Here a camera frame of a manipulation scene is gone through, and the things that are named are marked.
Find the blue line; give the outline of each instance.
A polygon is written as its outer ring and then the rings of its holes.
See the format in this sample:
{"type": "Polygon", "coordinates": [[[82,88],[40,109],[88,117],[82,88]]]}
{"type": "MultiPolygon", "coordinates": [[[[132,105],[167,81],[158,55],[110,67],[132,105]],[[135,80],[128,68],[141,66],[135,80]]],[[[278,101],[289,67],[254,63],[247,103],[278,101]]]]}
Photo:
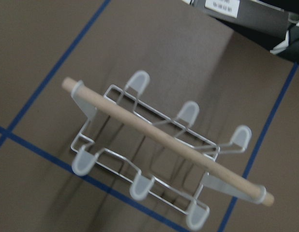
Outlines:
{"type": "MultiPolygon", "coordinates": [[[[293,79],[296,71],[297,71],[297,68],[298,68],[298,64],[295,63],[294,66],[292,67],[292,69],[291,69],[291,71],[290,71],[290,73],[289,73],[289,75],[288,75],[288,77],[287,77],[287,79],[286,79],[286,81],[285,81],[282,89],[281,89],[281,92],[280,92],[277,100],[275,101],[275,104],[274,104],[274,106],[273,106],[273,108],[272,108],[272,110],[271,110],[271,112],[270,112],[270,114],[269,114],[269,116],[267,118],[267,121],[266,121],[266,123],[265,123],[265,125],[264,125],[264,127],[263,127],[263,129],[262,129],[262,131],[260,133],[260,135],[259,135],[259,138],[258,138],[258,140],[256,142],[256,145],[255,145],[255,147],[254,147],[254,149],[252,151],[251,157],[248,160],[247,165],[245,167],[245,170],[243,172],[243,175],[242,175],[243,178],[247,178],[248,177],[248,174],[249,174],[249,172],[250,172],[250,170],[251,170],[251,168],[253,166],[253,163],[255,161],[257,153],[258,153],[258,151],[259,151],[259,149],[260,149],[260,147],[262,145],[262,142],[264,141],[264,138],[265,138],[266,133],[267,133],[269,127],[270,127],[270,124],[271,124],[272,120],[274,119],[275,113],[277,112],[277,110],[278,110],[278,108],[279,108],[279,106],[280,106],[280,104],[282,102],[282,99],[283,99],[283,97],[284,97],[284,95],[285,95],[285,93],[286,93],[286,91],[287,91],[287,89],[288,89],[288,87],[289,87],[289,85],[290,85],[290,83],[291,83],[291,81],[292,81],[292,79],[293,79]]],[[[237,200],[238,199],[236,197],[233,197],[231,199],[231,202],[230,202],[230,204],[229,204],[229,206],[227,208],[225,216],[224,216],[224,218],[223,218],[223,220],[221,222],[221,225],[218,228],[217,232],[223,232],[224,231],[224,229],[225,229],[225,227],[227,225],[227,222],[229,221],[229,218],[231,216],[231,213],[232,213],[232,211],[233,211],[233,209],[234,209],[234,207],[235,207],[235,205],[237,203],[237,200]]]]}
{"type": "MultiPolygon", "coordinates": [[[[66,61],[66,59],[69,57],[69,55],[73,52],[75,47],[79,44],[79,42],[82,40],[82,38],[85,36],[85,34],[89,31],[93,23],[97,20],[97,18],[100,16],[100,14],[104,11],[106,6],[109,4],[111,0],[105,0],[102,5],[99,7],[99,9],[95,12],[95,14],[91,17],[89,22],[84,26],[84,28],[81,30],[81,32],[78,34],[78,36],[74,39],[72,44],[68,47],[68,49],[65,51],[65,53],[60,57],[60,59],[57,61],[55,66],[51,69],[51,71],[47,74],[45,79],[42,81],[42,83],[37,87],[35,92],[31,95],[31,97],[28,99],[28,101],[25,103],[23,108],[18,112],[16,117],[13,119],[11,124],[9,125],[8,129],[9,131],[13,131],[13,129],[17,126],[17,124],[20,122],[20,120],[23,118],[25,113],[29,110],[29,108],[32,106],[34,101],[38,98],[40,93],[44,90],[44,88],[47,86],[47,84],[50,82],[50,80],[54,77],[58,69],[62,66],[62,64],[66,61]]],[[[6,140],[6,136],[2,135],[0,137],[0,147],[6,140]]]]}
{"type": "MultiPolygon", "coordinates": [[[[12,141],[18,143],[19,145],[29,149],[30,151],[36,153],[40,157],[52,162],[53,164],[63,168],[64,170],[74,174],[72,171],[72,168],[69,164],[63,162],[62,160],[58,159],[57,157],[43,151],[42,149],[36,147],[35,145],[29,143],[28,141],[22,139],[21,137],[11,133],[8,130],[5,130],[4,128],[0,127],[0,133],[4,133],[6,137],[10,138],[12,141]]],[[[124,194],[112,189],[111,187],[101,183],[100,181],[92,178],[91,176],[84,176],[79,178],[85,180],[86,182],[94,185],[95,187],[99,188],[100,190],[112,195],[113,197],[121,200],[122,202],[130,205],[131,207],[143,212],[144,214],[156,219],[157,221],[165,224],[166,226],[169,226],[170,228],[178,231],[178,232],[189,232],[187,229],[183,228],[182,226],[166,219],[165,217],[161,216],[160,214],[157,214],[151,209],[148,209],[147,207],[141,205],[140,203],[130,199],[129,197],[125,196],[124,194]]]]}

